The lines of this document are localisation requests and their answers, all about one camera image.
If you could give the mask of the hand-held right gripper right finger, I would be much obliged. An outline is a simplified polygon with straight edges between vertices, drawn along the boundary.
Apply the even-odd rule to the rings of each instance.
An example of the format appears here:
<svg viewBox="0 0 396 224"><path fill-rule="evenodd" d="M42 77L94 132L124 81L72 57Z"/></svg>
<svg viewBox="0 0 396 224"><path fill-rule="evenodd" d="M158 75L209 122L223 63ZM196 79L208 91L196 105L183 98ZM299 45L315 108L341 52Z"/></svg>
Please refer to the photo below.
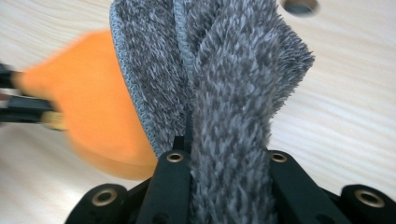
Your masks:
<svg viewBox="0 0 396 224"><path fill-rule="evenodd" d="M270 158L281 224L351 224L290 154L270 150Z"/></svg>

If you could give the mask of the orange plush toy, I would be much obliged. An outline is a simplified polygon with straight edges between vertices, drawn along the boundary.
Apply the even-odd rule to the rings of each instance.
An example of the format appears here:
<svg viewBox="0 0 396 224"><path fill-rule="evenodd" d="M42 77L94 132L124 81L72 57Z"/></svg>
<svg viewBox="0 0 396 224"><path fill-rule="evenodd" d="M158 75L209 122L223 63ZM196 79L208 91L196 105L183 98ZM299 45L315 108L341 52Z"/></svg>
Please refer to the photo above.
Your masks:
<svg viewBox="0 0 396 224"><path fill-rule="evenodd" d="M157 158L124 83L112 35L85 34L44 62L15 74L23 93L48 100L61 113L74 152L120 178L152 176Z"/></svg>

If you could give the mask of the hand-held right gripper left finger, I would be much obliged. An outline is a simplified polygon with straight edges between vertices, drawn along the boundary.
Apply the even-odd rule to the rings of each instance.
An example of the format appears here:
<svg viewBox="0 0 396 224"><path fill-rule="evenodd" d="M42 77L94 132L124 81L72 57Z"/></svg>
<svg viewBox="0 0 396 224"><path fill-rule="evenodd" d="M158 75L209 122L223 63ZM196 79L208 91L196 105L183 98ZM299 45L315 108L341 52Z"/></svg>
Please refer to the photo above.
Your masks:
<svg viewBox="0 0 396 224"><path fill-rule="evenodd" d="M136 224L190 224L192 119L157 163Z"/></svg>

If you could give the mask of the grey fluffy cloth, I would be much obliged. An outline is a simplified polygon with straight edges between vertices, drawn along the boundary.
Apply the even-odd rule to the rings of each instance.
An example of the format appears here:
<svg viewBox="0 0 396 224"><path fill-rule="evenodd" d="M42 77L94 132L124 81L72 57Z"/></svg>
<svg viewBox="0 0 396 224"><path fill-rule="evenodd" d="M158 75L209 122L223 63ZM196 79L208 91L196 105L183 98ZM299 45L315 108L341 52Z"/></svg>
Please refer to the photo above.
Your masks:
<svg viewBox="0 0 396 224"><path fill-rule="evenodd" d="M277 224L271 120L314 58L276 0L113 0L110 29L152 151L192 133L192 224Z"/></svg>

